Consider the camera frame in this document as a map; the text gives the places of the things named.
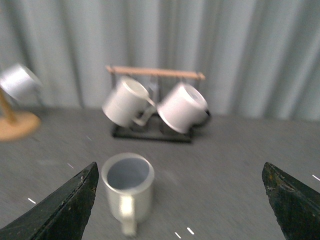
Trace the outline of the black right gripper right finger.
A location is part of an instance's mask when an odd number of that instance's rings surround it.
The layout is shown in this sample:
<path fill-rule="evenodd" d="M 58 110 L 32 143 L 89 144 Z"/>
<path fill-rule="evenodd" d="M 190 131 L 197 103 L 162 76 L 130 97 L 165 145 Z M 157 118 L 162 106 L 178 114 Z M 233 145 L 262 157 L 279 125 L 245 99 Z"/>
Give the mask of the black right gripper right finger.
<path fill-rule="evenodd" d="M 270 162 L 264 164 L 261 178 L 285 239 L 318 240 L 320 193 Z"/>

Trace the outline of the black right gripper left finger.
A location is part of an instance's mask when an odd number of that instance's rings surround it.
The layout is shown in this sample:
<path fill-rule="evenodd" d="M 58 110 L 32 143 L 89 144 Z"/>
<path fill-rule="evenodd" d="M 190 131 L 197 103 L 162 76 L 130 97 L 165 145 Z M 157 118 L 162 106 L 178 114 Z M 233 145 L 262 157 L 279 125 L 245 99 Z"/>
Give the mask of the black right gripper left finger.
<path fill-rule="evenodd" d="M 48 197 L 1 228 L 2 240 L 80 240 L 95 202 L 99 170 L 92 162 Z"/>

